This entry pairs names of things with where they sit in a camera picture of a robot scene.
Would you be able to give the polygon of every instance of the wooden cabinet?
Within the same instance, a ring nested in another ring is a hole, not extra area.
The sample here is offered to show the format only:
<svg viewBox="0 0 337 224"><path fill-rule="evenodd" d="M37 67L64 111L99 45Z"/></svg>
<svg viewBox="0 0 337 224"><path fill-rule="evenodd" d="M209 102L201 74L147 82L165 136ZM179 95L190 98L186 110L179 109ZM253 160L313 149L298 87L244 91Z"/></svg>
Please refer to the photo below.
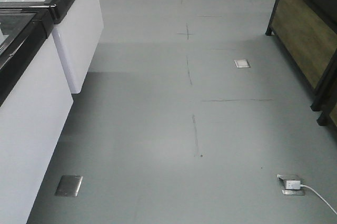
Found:
<svg viewBox="0 0 337 224"><path fill-rule="evenodd" d="M337 76L336 6L337 0L276 0L266 32L280 39L303 75L313 110L326 103Z"/></svg>

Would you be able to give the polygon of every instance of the electrical plug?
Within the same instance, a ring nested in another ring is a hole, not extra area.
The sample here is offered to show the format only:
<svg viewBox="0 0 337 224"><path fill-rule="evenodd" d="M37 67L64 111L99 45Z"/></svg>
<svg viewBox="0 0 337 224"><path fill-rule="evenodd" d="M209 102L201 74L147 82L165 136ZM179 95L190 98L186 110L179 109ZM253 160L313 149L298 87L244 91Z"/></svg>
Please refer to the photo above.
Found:
<svg viewBox="0 0 337 224"><path fill-rule="evenodd" d="M284 189L286 190L301 190L300 180L285 180Z"/></svg>

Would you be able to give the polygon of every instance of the gray floor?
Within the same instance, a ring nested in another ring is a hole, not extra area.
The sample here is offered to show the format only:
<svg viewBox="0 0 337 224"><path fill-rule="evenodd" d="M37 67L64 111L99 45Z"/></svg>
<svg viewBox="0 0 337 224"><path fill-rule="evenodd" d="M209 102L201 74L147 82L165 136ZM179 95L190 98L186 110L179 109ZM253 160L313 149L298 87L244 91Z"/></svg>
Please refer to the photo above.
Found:
<svg viewBox="0 0 337 224"><path fill-rule="evenodd" d="M274 0L101 0L105 29L29 224L336 223L337 145L284 52ZM247 58L250 69L236 69ZM77 198L53 196L83 175Z"/></svg>

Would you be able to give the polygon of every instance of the wood panel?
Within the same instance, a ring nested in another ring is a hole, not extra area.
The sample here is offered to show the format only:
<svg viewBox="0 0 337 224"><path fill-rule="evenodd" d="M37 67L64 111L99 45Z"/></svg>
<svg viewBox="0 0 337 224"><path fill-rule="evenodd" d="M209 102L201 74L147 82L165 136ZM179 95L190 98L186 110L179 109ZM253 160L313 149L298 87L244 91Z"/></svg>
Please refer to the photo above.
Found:
<svg viewBox="0 0 337 224"><path fill-rule="evenodd" d="M303 0L280 0L271 27L316 88L337 49L337 34Z"/></svg>

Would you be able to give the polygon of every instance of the chest freezer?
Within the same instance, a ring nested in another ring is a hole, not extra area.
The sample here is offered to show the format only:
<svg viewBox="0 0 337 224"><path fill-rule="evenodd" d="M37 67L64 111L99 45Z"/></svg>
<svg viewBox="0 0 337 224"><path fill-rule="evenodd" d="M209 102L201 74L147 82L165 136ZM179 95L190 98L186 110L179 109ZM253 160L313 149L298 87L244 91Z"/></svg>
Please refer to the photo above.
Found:
<svg viewBox="0 0 337 224"><path fill-rule="evenodd" d="M0 8L49 10L69 88L79 93L103 30L99 0L0 0Z"/></svg>
<svg viewBox="0 0 337 224"><path fill-rule="evenodd" d="M73 99L47 10L0 9L0 223L26 223Z"/></svg>

